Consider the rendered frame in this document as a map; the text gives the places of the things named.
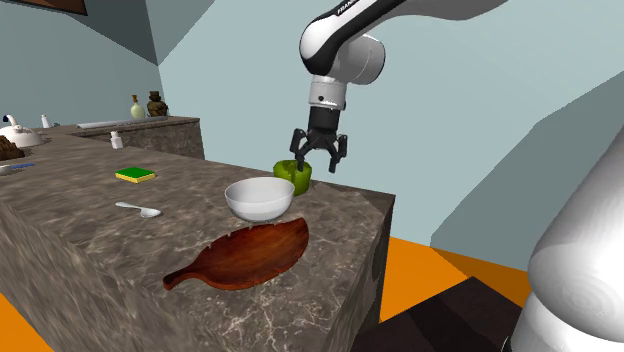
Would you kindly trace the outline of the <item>leaf-shaped wooden board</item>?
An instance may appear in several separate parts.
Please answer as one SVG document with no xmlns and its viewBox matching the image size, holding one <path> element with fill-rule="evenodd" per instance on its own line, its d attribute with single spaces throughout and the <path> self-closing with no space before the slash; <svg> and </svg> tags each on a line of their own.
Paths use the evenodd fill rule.
<svg viewBox="0 0 624 352">
<path fill-rule="evenodd" d="M 304 218 L 241 228 L 214 240 L 186 267 L 166 275 L 163 286 L 173 289 L 198 279 L 222 290 L 242 290 L 262 284 L 289 270 L 304 254 L 309 229 Z"/>
</svg>

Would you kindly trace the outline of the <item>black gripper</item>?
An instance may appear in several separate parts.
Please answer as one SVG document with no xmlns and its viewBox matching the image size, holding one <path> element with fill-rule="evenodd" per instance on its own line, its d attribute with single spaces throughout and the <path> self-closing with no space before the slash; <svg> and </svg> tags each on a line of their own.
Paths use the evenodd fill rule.
<svg viewBox="0 0 624 352">
<path fill-rule="evenodd" d="M 319 137 L 325 137 L 326 149 L 330 154 L 328 171 L 334 173 L 340 160 L 347 156 L 346 135 L 338 135 L 339 118 L 341 111 L 325 107 L 312 106 L 309 111 L 307 132 L 296 128 L 290 144 L 290 151 L 297 161 L 297 170 L 303 171 L 305 156 L 313 149 L 312 143 Z"/>
</svg>

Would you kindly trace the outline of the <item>white spoon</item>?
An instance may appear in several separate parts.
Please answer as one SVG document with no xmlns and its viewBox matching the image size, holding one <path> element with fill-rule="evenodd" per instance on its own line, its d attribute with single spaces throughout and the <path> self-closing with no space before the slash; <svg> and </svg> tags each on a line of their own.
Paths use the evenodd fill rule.
<svg viewBox="0 0 624 352">
<path fill-rule="evenodd" d="M 142 218 L 154 218 L 162 214 L 158 209 L 137 206 L 127 202 L 116 202 L 115 205 L 121 208 L 137 209 Z"/>
</svg>

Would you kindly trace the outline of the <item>brown figure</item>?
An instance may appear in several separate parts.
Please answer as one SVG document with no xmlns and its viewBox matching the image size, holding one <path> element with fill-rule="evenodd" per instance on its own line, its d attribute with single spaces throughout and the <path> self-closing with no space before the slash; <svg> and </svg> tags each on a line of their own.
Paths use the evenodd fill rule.
<svg viewBox="0 0 624 352">
<path fill-rule="evenodd" d="M 168 115 L 168 105 L 162 100 L 159 91 L 150 91 L 149 92 L 149 101 L 147 103 L 147 110 L 150 116 L 167 116 Z"/>
</svg>

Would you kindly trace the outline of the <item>white bowl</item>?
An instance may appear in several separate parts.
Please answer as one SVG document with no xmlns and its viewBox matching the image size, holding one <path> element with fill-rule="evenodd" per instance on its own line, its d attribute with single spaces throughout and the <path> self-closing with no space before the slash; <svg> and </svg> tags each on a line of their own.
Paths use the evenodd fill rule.
<svg viewBox="0 0 624 352">
<path fill-rule="evenodd" d="M 277 177 L 253 177 L 229 185 L 224 196 L 232 213 L 250 222 L 282 216 L 290 207 L 295 186 Z"/>
</svg>

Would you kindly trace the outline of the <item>green and yellow sponge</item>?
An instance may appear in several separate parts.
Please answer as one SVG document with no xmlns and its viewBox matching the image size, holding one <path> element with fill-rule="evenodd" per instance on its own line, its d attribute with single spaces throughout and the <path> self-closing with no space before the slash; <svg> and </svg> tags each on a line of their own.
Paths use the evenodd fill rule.
<svg viewBox="0 0 624 352">
<path fill-rule="evenodd" d="M 121 180 L 138 184 L 154 179 L 156 177 L 156 174 L 154 171 L 151 170 L 138 167 L 130 167 L 116 171 L 115 177 Z"/>
</svg>

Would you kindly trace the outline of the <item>dark wall picture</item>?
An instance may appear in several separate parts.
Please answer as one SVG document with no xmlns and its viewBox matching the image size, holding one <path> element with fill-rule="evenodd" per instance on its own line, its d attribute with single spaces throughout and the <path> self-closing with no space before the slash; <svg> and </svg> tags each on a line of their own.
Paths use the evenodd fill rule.
<svg viewBox="0 0 624 352">
<path fill-rule="evenodd" d="M 87 16 L 85 0 L 0 0 L 8 3 L 15 3 L 24 6 L 32 6 L 36 8 L 43 8 L 48 10 L 54 10 L 57 12 L 64 12 L 70 14 L 77 14 Z"/>
</svg>

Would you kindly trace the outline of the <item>brown lumpy object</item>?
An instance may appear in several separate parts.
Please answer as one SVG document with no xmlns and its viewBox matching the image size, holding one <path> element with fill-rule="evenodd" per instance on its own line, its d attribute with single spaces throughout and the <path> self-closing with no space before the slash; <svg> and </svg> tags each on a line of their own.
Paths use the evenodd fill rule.
<svg viewBox="0 0 624 352">
<path fill-rule="evenodd" d="M 0 161 L 23 158 L 25 153 L 15 143 L 0 135 Z"/>
</svg>

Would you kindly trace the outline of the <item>green bell pepper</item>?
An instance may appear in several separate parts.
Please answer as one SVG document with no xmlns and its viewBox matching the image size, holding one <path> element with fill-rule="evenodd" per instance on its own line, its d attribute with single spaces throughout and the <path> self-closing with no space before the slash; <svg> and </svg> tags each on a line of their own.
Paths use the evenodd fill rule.
<svg viewBox="0 0 624 352">
<path fill-rule="evenodd" d="M 294 196 L 299 196 L 309 188 L 312 168 L 305 162 L 300 171 L 296 160 L 281 160 L 273 166 L 273 173 L 275 177 L 290 181 L 295 187 Z"/>
</svg>

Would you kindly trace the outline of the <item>white teapot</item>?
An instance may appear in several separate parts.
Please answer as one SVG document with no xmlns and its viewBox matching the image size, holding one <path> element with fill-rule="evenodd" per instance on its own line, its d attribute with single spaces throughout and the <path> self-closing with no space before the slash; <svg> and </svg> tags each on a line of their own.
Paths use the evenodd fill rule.
<svg viewBox="0 0 624 352">
<path fill-rule="evenodd" d="M 38 132 L 18 124 L 12 115 L 4 115 L 2 121 L 9 123 L 9 126 L 0 128 L 0 136 L 4 136 L 8 141 L 14 143 L 17 148 L 38 146 L 44 143 Z"/>
</svg>

